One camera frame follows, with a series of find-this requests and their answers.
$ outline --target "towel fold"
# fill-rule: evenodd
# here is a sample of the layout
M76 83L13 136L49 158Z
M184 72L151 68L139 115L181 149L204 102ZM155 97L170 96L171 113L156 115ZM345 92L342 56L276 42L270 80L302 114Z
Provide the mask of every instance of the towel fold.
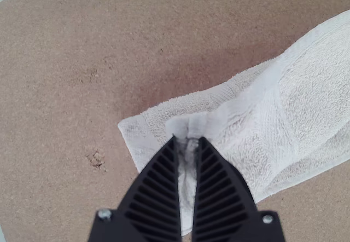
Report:
M138 171L172 134L204 136L259 202L350 158L350 11L275 59L119 123ZM182 233L191 231L194 168L179 168Z

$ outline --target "screw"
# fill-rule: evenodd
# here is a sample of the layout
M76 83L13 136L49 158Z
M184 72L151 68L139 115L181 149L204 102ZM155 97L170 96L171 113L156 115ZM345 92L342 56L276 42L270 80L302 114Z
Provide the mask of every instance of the screw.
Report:
M263 217L262 217L262 221L263 221L265 224L271 224L271 223L273 222L273 216L271 216L271 215L263 216Z
M97 215L101 220L109 222L112 217L112 212L107 208L102 208L97 212Z

